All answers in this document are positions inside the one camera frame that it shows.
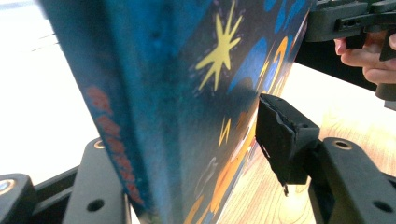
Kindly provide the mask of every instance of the painted board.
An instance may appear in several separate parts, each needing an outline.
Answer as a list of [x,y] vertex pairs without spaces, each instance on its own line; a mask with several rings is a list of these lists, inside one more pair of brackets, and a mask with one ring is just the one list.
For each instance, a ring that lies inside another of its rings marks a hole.
[[216,223],[312,1],[42,3],[136,213]]

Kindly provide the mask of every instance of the wooden table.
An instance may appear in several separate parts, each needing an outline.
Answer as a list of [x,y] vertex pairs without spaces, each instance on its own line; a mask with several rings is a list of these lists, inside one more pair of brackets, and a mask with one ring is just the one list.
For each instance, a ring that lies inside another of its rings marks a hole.
[[[295,64],[282,98],[320,127],[319,138],[342,137],[360,145],[378,168],[396,175],[396,111],[372,91]],[[315,223],[308,186],[290,196],[258,150],[242,174],[219,223]]]

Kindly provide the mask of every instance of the painted artwork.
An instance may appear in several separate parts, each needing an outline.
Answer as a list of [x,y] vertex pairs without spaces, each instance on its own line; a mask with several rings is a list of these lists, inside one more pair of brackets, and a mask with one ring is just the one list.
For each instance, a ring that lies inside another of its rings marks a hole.
[[44,8],[138,215],[216,223],[280,94],[312,1],[53,1]]

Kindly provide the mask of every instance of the yellow star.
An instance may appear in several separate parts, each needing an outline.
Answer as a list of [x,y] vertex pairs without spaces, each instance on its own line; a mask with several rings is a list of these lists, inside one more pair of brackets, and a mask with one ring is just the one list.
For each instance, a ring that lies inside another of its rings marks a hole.
[[208,64],[212,63],[209,71],[206,73],[204,80],[199,86],[199,90],[206,84],[210,77],[215,76],[215,91],[218,89],[219,85],[219,76],[221,72],[221,67],[224,64],[225,67],[230,70],[231,69],[231,61],[230,61],[230,50],[241,40],[240,37],[233,40],[233,35],[236,32],[236,29],[239,26],[239,23],[242,20],[242,16],[238,18],[236,24],[231,28],[231,20],[233,18],[233,8],[235,6],[235,2],[231,6],[230,16],[228,17],[227,24],[225,30],[223,31],[223,27],[221,25],[221,20],[219,14],[216,14],[216,35],[218,37],[218,45],[213,51],[211,51],[206,57],[204,57],[196,66],[195,69],[201,69]]

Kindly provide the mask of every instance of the human hand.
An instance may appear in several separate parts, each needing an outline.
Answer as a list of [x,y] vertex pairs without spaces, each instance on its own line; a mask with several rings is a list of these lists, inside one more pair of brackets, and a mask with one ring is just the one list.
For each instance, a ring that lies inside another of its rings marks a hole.
[[[379,83],[396,83],[396,59],[380,62],[379,55],[386,32],[367,34],[365,43],[361,49],[347,49],[344,38],[335,39],[335,52],[341,56],[341,62],[353,66],[362,67],[365,78]],[[396,34],[391,35],[389,45],[396,50]]]

